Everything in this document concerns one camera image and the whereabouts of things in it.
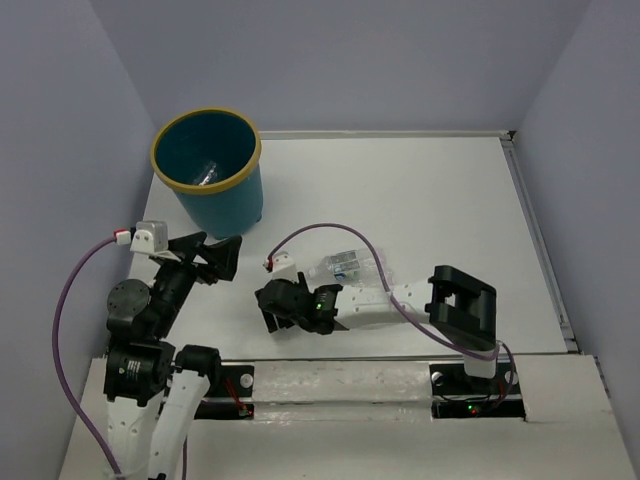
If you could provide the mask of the clear wide-mouth plastic jar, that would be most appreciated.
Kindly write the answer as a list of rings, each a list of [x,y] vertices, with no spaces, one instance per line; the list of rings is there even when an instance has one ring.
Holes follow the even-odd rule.
[[[207,186],[216,184],[224,179],[224,168],[217,161],[207,159],[196,169],[191,184],[195,186]]]

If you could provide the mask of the clear bottle green white label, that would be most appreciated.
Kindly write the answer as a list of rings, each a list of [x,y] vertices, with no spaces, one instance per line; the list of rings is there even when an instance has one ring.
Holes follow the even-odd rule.
[[[345,286],[380,286],[380,275],[374,255],[368,248],[329,254],[303,270],[314,284],[338,283]]]

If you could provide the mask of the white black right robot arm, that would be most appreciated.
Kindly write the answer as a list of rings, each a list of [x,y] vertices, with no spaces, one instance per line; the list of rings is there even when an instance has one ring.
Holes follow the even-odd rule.
[[[497,378],[497,291],[449,265],[430,278],[385,290],[329,284],[311,291],[302,273],[273,276],[255,292],[267,330],[308,333],[386,328],[407,322],[463,357],[462,384],[482,392]]]

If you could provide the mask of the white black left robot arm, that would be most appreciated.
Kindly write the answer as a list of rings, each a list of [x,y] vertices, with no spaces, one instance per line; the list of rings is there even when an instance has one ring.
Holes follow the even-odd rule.
[[[217,349],[167,342],[195,284],[232,281],[242,239],[213,244],[205,232],[170,239],[163,222],[115,234],[119,245],[158,265],[152,281],[129,278],[107,298],[110,334],[104,395],[117,479],[171,479],[205,395],[221,383]]]

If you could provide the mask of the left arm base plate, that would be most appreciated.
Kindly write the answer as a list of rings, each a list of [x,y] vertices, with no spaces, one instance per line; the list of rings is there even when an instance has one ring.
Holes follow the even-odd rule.
[[[247,421],[254,418],[253,364],[222,364],[219,382],[198,406],[196,420]]]

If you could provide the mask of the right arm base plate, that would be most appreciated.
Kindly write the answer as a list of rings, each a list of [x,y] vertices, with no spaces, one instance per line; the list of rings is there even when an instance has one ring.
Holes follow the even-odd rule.
[[[492,379],[468,376],[461,363],[429,366],[431,412],[435,419],[526,417],[517,376],[508,363],[499,363]]]

